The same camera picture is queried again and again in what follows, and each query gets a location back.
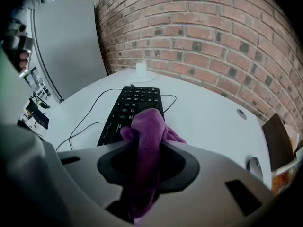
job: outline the white saucer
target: white saucer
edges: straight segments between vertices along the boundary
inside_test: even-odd
[[[148,82],[148,81],[152,81],[156,78],[157,74],[152,72],[152,71],[148,71],[146,72],[146,76],[143,77],[143,78],[140,78],[137,76],[137,73],[135,73],[131,80],[132,82],[135,82],[135,83],[143,83],[143,82]]]

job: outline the purple cloth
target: purple cloth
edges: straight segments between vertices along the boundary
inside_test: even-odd
[[[161,141],[186,142],[166,125],[160,112],[153,108],[138,113],[131,127],[123,127],[120,133],[124,140],[139,139],[135,174],[128,194],[132,215],[140,218],[151,208],[156,198]]]

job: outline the white desk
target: white desk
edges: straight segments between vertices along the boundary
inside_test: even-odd
[[[135,70],[126,69],[105,77],[57,106],[49,116],[45,140],[56,148],[69,137],[102,92],[129,86],[133,73]],[[212,91],[163,75],[157,75],[155,80],[135,86],[159,87],[162,95],[175,95],[177,101],[164,114],[169,127],[189,145],[225,155],[243,168],[247,158],[257,157],[261,164],[264,184],[271,188],[267,144],[255,115]],[[102,95],[74,134],[91,123],[106,121],[119,94],[120,91],[112,90]],[[162,97],[163,109],[165,110],[173,100],[173,97]],[[246,114],[247,120],[239,117],[236,112],[238,108]],[[93,125],[71,139],[73,148],[96,147],[103,127],[103,123]],[[68,141],[61,145],[59,151],[67,150],[70,150]]]

